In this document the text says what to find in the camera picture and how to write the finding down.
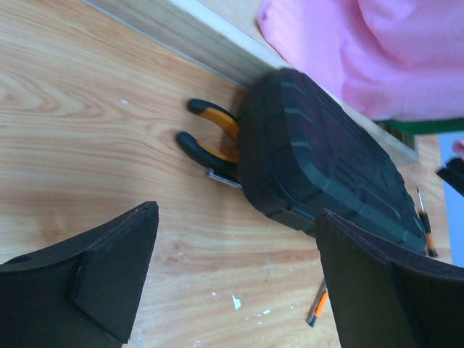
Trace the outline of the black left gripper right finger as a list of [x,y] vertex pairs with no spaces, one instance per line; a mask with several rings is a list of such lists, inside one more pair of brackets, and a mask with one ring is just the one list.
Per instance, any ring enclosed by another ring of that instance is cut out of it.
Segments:
[[322,210],[315,235],[342,347],[462,347],[463,269]]

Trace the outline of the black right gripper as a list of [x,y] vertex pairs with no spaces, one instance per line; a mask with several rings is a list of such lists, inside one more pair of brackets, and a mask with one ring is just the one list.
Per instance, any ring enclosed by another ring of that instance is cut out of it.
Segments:
[[457,193],[464,196],[464,161],[462,158],[451,158],[436,171],[436,174]]

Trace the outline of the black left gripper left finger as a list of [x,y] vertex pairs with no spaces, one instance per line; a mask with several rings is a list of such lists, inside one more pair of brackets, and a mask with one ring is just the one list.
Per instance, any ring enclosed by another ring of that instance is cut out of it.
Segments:
[[1,265],[3,347],[128,343],[159,225],[156,202]]

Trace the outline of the black plastic tool case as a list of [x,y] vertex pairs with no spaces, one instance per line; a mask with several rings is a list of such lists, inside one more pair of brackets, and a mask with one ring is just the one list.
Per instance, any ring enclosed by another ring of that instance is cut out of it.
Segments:
[[423,224],[391,157],[307,75],[269,72],[251,87],[237,120],[239,180],[263,215],[313,235],[327,209],[425,252]]

